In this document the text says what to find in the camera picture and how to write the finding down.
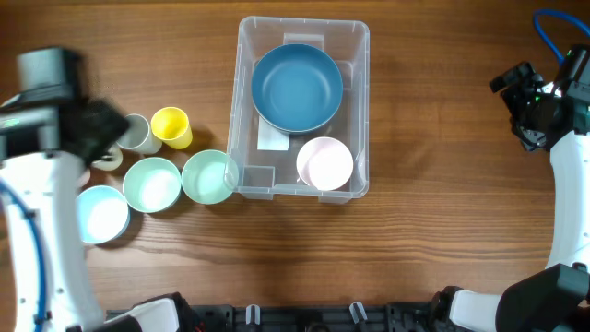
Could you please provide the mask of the light blue bowl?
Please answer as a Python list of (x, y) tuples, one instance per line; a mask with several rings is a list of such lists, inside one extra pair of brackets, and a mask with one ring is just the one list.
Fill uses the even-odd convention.
[(130, 219), (126, 199), (111, 186), (92, 186), (77, 197), (77, 221), (83, 243), (103, 244), (120, 237)]

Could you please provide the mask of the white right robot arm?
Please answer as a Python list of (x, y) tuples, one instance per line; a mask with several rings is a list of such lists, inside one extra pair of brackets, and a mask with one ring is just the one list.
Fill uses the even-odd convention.
[(529, 151), (549, 153), (555, 220), (545, 269), (501, 295), (457, 287), (428, 306), (432, 331), (586, 331), (589, 328), (589, 71), (567, 60), (551, 83), (528, 62), (490, 82)]

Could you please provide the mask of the clear plastic storage container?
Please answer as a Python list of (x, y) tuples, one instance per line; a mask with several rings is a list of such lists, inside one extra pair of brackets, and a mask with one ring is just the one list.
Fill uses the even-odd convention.
[[(227, 153), (240, 171), (235, 192), (250, 199), (276, 195), (315, 196), (323, 203), (344, 204), (369, 190), (370, 30), (354, 20), (272, 18), (250, 16), (239, 26), (236, 68)], [(288, 151), (257, 149), (259, 114), (254, 107), (251, 79), (259, 60), (283, 44), (304, 43), (326, 52), (338, 66), (344, 95), (336, 116), (308, 134), (289, 134)], [(318, 136), (330, 136), (350, 150), (350, 179), (334, 191), (320, 191), (298, 175), (301, 147)]]

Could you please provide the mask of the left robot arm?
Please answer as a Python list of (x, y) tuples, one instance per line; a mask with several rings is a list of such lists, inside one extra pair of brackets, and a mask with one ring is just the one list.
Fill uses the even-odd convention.
[(179, 293), (106, 319), (89, 282), (78, 179), (129, 127), (108, 102), (18, 101), (1, 110), (1, 202), (17, 290), (17, 331), (194, 331)]

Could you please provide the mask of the pale pink bowl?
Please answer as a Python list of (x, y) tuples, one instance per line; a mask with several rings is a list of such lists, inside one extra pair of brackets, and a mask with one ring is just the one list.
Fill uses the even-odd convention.
[(300, 178), (320, 191), (342, 187), (350, 179), (353, 166), (348, 147), (329, 136), (319, 136), (305, 143), (296, 159)]

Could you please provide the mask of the dark blue bowl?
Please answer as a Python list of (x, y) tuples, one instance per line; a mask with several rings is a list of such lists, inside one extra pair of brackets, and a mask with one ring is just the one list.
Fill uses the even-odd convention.
[(259, 60), (251, 93), (265, 122), (283, 132), (305, 134), (327, 125), (336, 115), (344, 82), (326, 52), (292, 43), (274, 48)]

